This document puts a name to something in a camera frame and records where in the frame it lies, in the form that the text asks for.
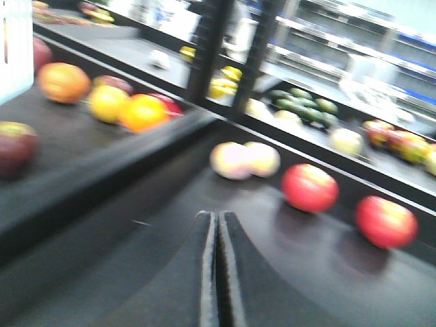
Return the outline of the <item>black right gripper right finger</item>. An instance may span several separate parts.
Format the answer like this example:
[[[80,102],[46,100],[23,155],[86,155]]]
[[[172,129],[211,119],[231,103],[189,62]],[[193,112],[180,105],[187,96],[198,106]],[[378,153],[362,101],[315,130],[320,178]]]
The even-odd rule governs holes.
[[[231,211],[218,215],[218,316],[220,326],[341,325],[279,276]]]

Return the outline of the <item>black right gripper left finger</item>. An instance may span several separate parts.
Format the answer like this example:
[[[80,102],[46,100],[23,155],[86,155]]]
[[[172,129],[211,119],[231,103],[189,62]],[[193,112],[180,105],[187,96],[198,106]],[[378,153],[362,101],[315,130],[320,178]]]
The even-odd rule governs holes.
[[[138,293],[92,326],[217,326],[217,218],[200,211],[173,258]]]

